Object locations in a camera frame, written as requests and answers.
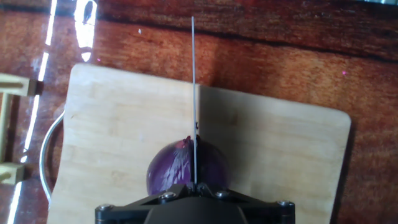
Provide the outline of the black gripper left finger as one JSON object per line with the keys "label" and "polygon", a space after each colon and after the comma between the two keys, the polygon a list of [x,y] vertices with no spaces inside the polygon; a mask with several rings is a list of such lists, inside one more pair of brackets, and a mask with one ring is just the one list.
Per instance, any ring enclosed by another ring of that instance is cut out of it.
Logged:
{"label": "black gripper left finger", "polygon": [[190,182],[186,185],[174,184],[167,190],[124,206],[115,206],[105,203],[95,208],[95,224],[144,221],[153,208],[192,195],[193,183]]}

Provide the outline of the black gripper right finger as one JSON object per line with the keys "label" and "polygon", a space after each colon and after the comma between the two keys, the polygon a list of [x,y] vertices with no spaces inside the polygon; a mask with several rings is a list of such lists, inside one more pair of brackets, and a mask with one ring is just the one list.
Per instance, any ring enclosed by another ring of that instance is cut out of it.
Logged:
{"label": "black gripper right finger", "polygon": [[197,194],[237,206],[248,223],[295,224],[295,204],[289,200],[264,202],[225,187],[205,183],[197,185]]}

